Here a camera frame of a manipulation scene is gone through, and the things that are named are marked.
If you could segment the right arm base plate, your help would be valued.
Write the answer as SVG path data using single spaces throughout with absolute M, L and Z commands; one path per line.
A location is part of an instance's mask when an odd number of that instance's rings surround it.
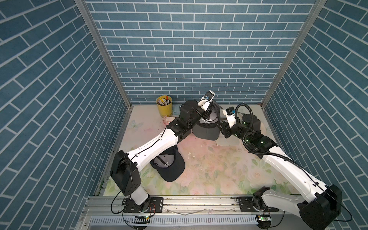
M 235 198 L 241 212 L 279 212 L 277 208 L 267 208 L 253 196 L 239 196 Z

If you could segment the grey baseball cap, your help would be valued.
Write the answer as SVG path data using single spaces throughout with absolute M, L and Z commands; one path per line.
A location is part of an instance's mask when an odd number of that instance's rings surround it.
M 197 138 L 215 141 L 220 135 L 220 130 L 216 125 L 216 123 L 220 121 L 220 108 L 213 103 L 206 101 L 202 102 L 202 105 L 207 106 L 206 111 L 210 112 L 210 115 L 207 119 L 201 118 L 199 122 L 194 125 L 192 132 Z

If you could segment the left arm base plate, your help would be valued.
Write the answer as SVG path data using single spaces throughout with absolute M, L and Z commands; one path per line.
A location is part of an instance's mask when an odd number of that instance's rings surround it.
M 122 204 L 124 205 L 124 213 L 162 213 L 163 197 L 149 197 L 141 205 L 136 204 L 133 199 L 126 198 Z

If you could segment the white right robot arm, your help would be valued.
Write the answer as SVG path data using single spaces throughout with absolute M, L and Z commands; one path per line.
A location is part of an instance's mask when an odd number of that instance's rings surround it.
M 254 193 L 255 209 L 276 208 L 300 217 L 311 229 L 324 230 L 341 213 L 342 191 L 335 185 L 312 176 L 288 157 L 269 137 L 254 128 L 254 114 L 250 106 L 239 104 L 222 110 L 226 121 L 218 123 L 226 137 L 235 136 L 245 149 L 270 164 L 298 191 L 298 195 L 278 193 L 264 186 Z

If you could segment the cream white baseball cap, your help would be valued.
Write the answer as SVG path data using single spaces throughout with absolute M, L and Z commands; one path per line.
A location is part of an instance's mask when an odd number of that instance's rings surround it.
M 240 140 L 235 136 L 231 136 L 229 138 L 219 136 L 219 138 L 215 142 L 217 145 L 222 147 L 236 147 L 240 144 Z

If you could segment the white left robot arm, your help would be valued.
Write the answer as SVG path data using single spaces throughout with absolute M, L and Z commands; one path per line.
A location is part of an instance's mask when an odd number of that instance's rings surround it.
M 170 122 L 158 136 L 127 153 L 118 151 L 112 162 L 110 176 L 123 195 L 129 196 L 136 205 L 149 202 L 150 196 L 141 186 L 140 171 L 163 151 L 177 145 L 191 133 L 200 119 L 209 117 L 210 101 L 190 100 L 180 107 L 180 115 Z

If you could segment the pink baseball cap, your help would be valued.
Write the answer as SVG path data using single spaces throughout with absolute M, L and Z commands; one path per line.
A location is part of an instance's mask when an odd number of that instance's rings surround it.
M 169 125 L 171 122 L 173 122 L 174 120 L 176 120 L 176 119 L 178 119 L 178 117 L 167 117 L 167 116 L 165 116 L 164 118 L 163 118 L 163 124 L 165 125 L 165 126 L 167 126 L 167 125 Z

